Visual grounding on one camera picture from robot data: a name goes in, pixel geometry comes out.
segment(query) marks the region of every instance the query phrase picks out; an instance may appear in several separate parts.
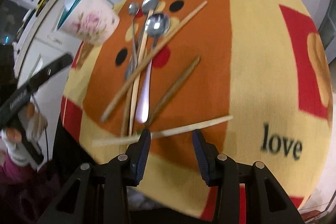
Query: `purple sleeve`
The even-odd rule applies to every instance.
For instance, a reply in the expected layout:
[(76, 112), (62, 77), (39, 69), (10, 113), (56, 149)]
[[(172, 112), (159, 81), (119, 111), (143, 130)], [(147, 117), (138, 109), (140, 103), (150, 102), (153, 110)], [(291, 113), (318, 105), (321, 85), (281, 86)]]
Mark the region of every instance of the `purple sleeve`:
[(0, 166), (0, 184), (10, 185), (25, 182), (36, 174), (30, 165), (21, 167), (13, 163), (6, 154), (6, 160), (3, 166)]

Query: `black lettering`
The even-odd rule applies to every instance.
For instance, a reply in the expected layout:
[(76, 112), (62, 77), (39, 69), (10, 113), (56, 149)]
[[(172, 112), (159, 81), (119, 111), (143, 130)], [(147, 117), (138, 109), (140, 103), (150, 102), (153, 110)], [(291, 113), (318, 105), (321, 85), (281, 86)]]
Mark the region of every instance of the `black lettering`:
[(267, 139), (268, 139), (268, 124), (264, 124), (264, 140), (262, 143), (261, 151), (267, 151)]
[[(277, 141), (278, 141), (277, 149), (276, 149), (276, 150), (273, 149), (273, 140), (274, 140), (274, 138), (276, 138)], [(273, 135), (272, 137), (269, 138), (268, 148), (269, 148), (269, 151), (270, 151), (272, 154), (277, 154), (277, 153), (279, 153), (280, 148), (281, 148), (281, 139), (280, 139), (280, 137), (279, 137), (278, 135)]]
[(299, 160), (302, 152), (302, 142), (297, 141), (293, 149), (293, 158), (294, 160)]
[(282, 137), (282, 140), (283, 140), (283, 149), (285, 150), (285, 157), (287, 157), (294, 143), (294, 139), (290, 140), (289, 147), (287, 146), (288, 139), (286, 137)]

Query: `spoon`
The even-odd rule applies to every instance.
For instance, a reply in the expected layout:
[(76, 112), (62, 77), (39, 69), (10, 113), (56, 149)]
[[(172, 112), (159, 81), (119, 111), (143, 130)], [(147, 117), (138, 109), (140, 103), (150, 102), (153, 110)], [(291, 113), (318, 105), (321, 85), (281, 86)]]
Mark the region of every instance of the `spoon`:
[[(154, 49), (158, 39), (165, 34), (170, 25), (170, 18), (164, 13), (158, 13), (150, 16), (145, 24), (145, 31), (149, 37), (153, 37), (152, 49)], [(152, 61), (148, 64), (145, 80), (138, 101), (138, 107), (135, 113), (135, 119), (139, 123), (145, 123), (149, 114), (149, 88), (151, 81)]]
[(132, 2), (128, 6), (128, 14), (132, 16), (132, 47), (133, 47), (133, 68), (136, 68), (138, 65), (137, 60), (137, 47), (135, 46), (135, 27), (134, 27), (134, 17), (139, 12), (139, 4), (137, 2)]
[[(153, 12), (155, 11), (158, 5), (159, 5), (159, 0), (144, 0), (142, 3), (142, 12), (144, 14), (147, 14), (147, 19), (145, 21), (145, 24), (143, 25), (141, 35), (139, 36), (138, 63), (142, 61), (143, 54), (146, 48), (146, 41), (147, 41), (147, 32), (145, 32), (146, 22), (148, 20), (148, 17), (150, 17), (153, 14)], [(133, 122), (134, 122), (134, 116), (135, 116), (135, 108), (137, 106), (139, 82), (140, 82), (140, 75), (138, 75), (138, 77), (134, 80), (134, 84), (133, 84), (132, 102), (131, 102), (131, 108), (130, 108), (130, 119), (129, 119), (129, 128), (128, 128), (129, 136), (131, 136), (133, 133)]]

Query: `blue object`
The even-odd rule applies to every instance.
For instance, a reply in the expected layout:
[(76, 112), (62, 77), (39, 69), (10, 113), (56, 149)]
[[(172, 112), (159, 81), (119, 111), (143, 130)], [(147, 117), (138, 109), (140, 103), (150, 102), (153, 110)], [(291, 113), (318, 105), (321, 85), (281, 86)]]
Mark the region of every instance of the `blue object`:
[(63, 10), (63, 13), (61, 15), (61, 18), (58, 22), (57, 25), (57, 30), (60, 29), (60, 27), (64, 24), (65, 20), (69, 17), (69, 15), (72, 13), (72, 11), (75, 9), (75, 7), (78, 5), (78, 3), (80, 3), (81, 0), (75, 0), (75, 2), (73, 3), (71, 9), (69, 11), (67, 10)]

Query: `table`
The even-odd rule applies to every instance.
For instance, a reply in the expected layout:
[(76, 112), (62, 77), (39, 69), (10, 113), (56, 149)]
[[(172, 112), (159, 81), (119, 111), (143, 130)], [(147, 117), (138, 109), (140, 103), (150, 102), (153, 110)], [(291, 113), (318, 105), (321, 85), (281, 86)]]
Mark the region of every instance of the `table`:
[[(143, 0), (115, 5), (117, 30), (77, 67), (79, 53), (87, 51), (81, 45), (64, 89), (63, 126), (100, 164), (119, 152), (116, 145), (91, 144), (120, 135), (125, 98), (107, 122), (100, 116), (124, 83), (131, 52), (127, 7), (133, 1)], [(203, 1), (162, 0), (158, 10), (171, 17), (173, 28)], [(153, 60), (150, 108), (197, 55), (202, 58), (150, 130), (233, 115), (228, 123), (203, 129), (206, 140), (236, 162), (264, 162), (299, 207), (319, 179), (331, 137), (330, 74), (317, 29), (301, 0), (207, 1)], [(136, 18), (137, 35), (144, 21)], [(201, 179), (191, 133), (152, 140), (137, 189), (177, 211), (212, 219), (216, 188)]]

